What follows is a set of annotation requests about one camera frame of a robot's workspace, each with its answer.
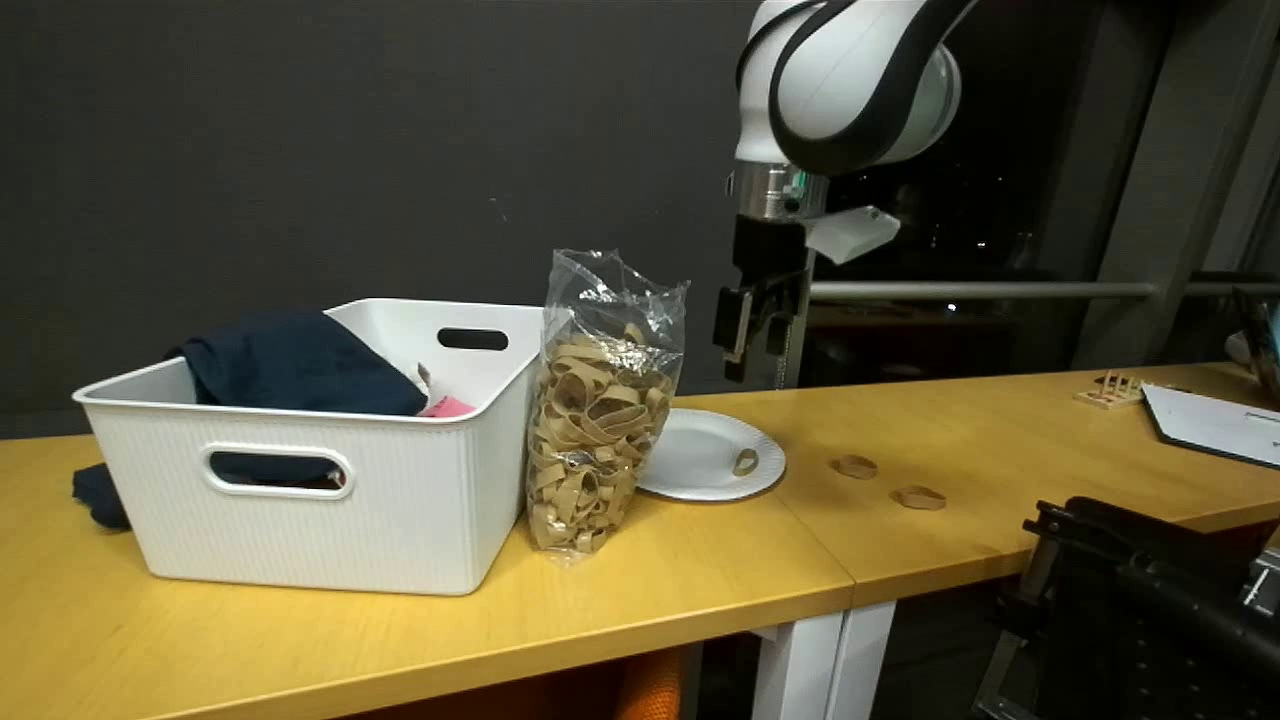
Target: wooden table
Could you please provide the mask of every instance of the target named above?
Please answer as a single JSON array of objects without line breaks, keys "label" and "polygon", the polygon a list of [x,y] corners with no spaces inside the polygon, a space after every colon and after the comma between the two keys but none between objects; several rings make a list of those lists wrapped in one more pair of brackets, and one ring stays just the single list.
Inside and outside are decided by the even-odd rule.
[{"label": "wooden table", "polygon": [[[1190,528],[1280,518],[1280,471],[1159,443],[1094,373],[689,396],[788,447],[740,504],[639,494],[560,558],[511,531],[477,595],[151,580],[67,494],[89,437],[0,443],[0,706],[16,714],[339,714],[776,628],[755,714],[869,706],[893,603],[1021,566],[1036,500],[1099,494]],[[1233,368],[1132,374],[1259,400]],[[840,457],[877,465],[851,479]],[[942,508],[905,508],[929,489]]]}]

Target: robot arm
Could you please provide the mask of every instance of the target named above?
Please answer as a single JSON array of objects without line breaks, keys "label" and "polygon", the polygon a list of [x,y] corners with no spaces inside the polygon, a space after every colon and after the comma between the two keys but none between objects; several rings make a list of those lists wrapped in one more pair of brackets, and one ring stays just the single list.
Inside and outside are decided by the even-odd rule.
[{"label": "robot arm", "polygon": [[[743,374],[750,336],[794,343],[807,305],[807,227],[826,175],[932,148],[961,106],[942,37],[975,0],[765,0],[740,56],[734,246],[740,286],[720,293],[722,373]],[[897,219],[846,216],[851,243],[893,239]]]}]

